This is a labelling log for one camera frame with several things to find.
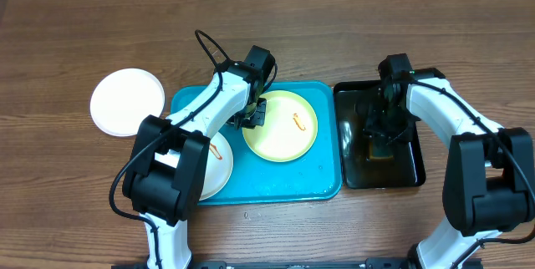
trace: wooden tabletop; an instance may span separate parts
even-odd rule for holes
[[[377,79],[386,55],[408,53],[415,68],[436,66],[489,119],[535,135],[535,0],[8,0],[0,28],[0,267],[109,268],[145,258],[142,224],[108,205],[134,139],[97,129],[89,98],[107,74],[141,68],[162,82],[168,112],[177,90],[211,79],[196,28],[234,59],[253,44],[270,49],[278,80]],[[196,259],[404,256],[444,215],[447,149],[418,128],[421,188],[199,208],[189,221]],[[478,256],[488,268],[533,268],[534,248],[490,244]]]

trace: paper plate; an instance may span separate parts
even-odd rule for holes
[[[100,81],[91,96],[94,123],[108,135],[137,134],[141,121],[160,116],[166,96],[160,81],[142,69],[121,69]]]
[[[231,178],[233,166],[231,146],[223,135],[217,133],[210,141],[204,186],[199,200],[208,199],[220,191]]]
[[[312,106],[300,95],[285,90],[274,90],[261,97],[267,101],[264,126],[243,129],[249,148],[276,162],[304,155],[318,134],[318,119]]]

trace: cable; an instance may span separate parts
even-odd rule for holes
[[[271,80],[269,80],[267,85],[264,86],[264,90],[262,91],[262,93],[265,93],[269,89],[269,87],[271,86],[271,84],[275,80],[275,77],[277,77],[277,71],[278,71],[278,66],[277,66],[277,63],[275,63],[275,72],[273,72],[273,77],[271,78]]]
[[[155,258],[156,258],[156,265],[158,266],[159,269],[162,269],[162,265],[161,265],[161,258],[160,258],[160,248],[159,248],[159,242],[158,242],[158,227],[156,226],[156,224],[149,218],[146,218],[146,217],[143,217],[143,216],[138,216],[138,215],[134,215],[134,214],[129,214],[127,212],[124,212],[124,211],[121,211],[117,205],[115,204],[115,190],[117,189],[117,185],[119,184],[119,181],[121,180],[121,178],[125,175],[126,171],[130,168],[130,166],[135,163],[135,161],[140,158],[141,155],[143,155],[148,149],[152,148],[154,145],[159,145],[161,144],[161,141],[170,133],[172,132],[174,129],[176,128],[180,128],[185,122],[189,121],[190,119],[193,119],[196,115],[198,115],[207,105],[209,105],[209,103],[211,103],[215,98],[216,96],[219,94],[219,92],[221,92],[222,88],[223,88],[223,75],[221,73],[220,70],[218,70],[218,63],[216,62],[216,60],[213,58],[213,56],[210,54],[210,52],[208,51],[208,48],[206,48],[206,45],[202,42],[201,38],[199,37],[199,34],[201,34],[202,36],[204,36],[205,38],[207,38],[208,40],[210,40],[217,48],[219,48],[219,50],[222,52],[222,54],[225,56],[225,58],[227,60],[230,61],[230,59],[228,58],[228,55],[225,53],[225,51],[223,51],[223,49],[221,48],[221,46],[219,46],[219,44],[216,43],[215,40],[213,40],[210,36],[208,36],[206,33],[202,32],[201,30],[196,30],[195,31],[195,35],[197,37],[197,40],[199,41],[199,44],[202,46],[202,49],[204,49],[204,51],[206,52],[206,54],[208,55],[208,57],[210,58],[210,60],[214,63],[214,66],[216,67],[215,70],[217,71],[217,77],[219,78],[219,84],[217,85],[217,88],[216,88],[216,91],[210,96],[210,98],[208,98],[203,104],[201,104],[197,109],[195,109],[194,111],[190,112],[190,114],[188,114],[184,119],[182,119],[180,122],[178,122],[177,124],[175,125],[172,125],[168,130],[164,131],[163,133],[161,133],[160,135],[158,135],[155,139],[153,139],[147,146],[145,146],[145,148],[143,148],[140,152],[138,152],[134,157],[132,157],[127,163],[126,165],[119,171],[119,173],[117,174],[117,176],[115,177],[114,179],[114,182],[111,184],[111,187],[110,187],[110,196],[108,197],[108,200],[110,201],[110,207],[111,207],[111,210],[119,215],[119,216],[122,216],[124,218],[127,218],[127,219],[132,219],[132,220],[138,220],[138,221],[143,221],[144,223],[148,224],[150,226],[150,232],[153,233],[154,235],[154,249],[155,249]]]
[[[526,186],[527,191],[529,192],[529,195],[532,198],[532,201],[535,201],[535,194],[533,193],[532,187],[529,185],[529,181],[527,181],[526,176],[524,175],[524,172],[520,168],[520,165],[517,163],[517,161],[514,159],[514,156],[512,155],[511,151],[503,144],[503,142],[500,140],[500,138],[492,132],[488,127],[486,127],[480,120],[479,117],[476,117],[467,107],[464,103],[462,103],[455,95],[450,94],[446,92],[444,89],[440,89],[434,85],[430,85],[427,83],[423,83],[420,81],[395,81],[395,83],[398,84],[413,84],[413,85],[420,85],[423,87],[426,87],[428,89],[433,89],[441,94],[444,94],[446,97],[451,99],[457,106],[459,106],[462,111],[470,117],[471,120],[474,121],[474,124],[477,125],[481,130],[485,131],[488,135],[490,135],[494,141],[498,144],[500,149],[502,149],[503,154],[507,157],[509,162],[512,164],[513,169],[520,175],[522,179],[522,183]],[[472,246],[470,246],[465,253],[463,253],[451,266],[451,269],[456,269],[462,262],[464,262],[479,246],[483,246],[485,243],[502,243],[502,244],[524,244],[527,243],[535,238],[535,226],[533,227],[533,230],[529,233],[529,235],[524,236],[520,239],[500,239],[500,238],[490,238],[490,239],[479,239],[477,240]]]

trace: tray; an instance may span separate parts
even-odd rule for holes
[[[205,86],[181,89],[171,102],[171,112],[186,107]],[[234,154],[234,168],[225,187],[199,206],[222,206],[264,202],[327,200],[342,186],[333,92],[319,81],[273,83],[270,90],[287,90],[305,98],[318,117],[318,135],[303,156],[274,163],[255,155],[241,130],[223,126],[220,133]]]
[[[418,132],[413,140],[392,148],[393,160],[371,161],[361,152],[368,144],[361,135],[364,120],[354,111],[355,101],[380,81],[343,82],[334,86],[344,183],[351,189],[420,186],[425,182],[424,161]]]

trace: plate with orange mark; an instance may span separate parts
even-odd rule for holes
[[[231,146],[223,135],[217,133],[210,141],[204,186],[199,200],[205,200],[217,194],[231,177],[233,166],[234,156]]]
[[[251,150],[265,160],[284,162],[303,156],[318,134],[318,118],[307,100],[286,90],[262,94],[265,98],[264,126],[243,129]]]

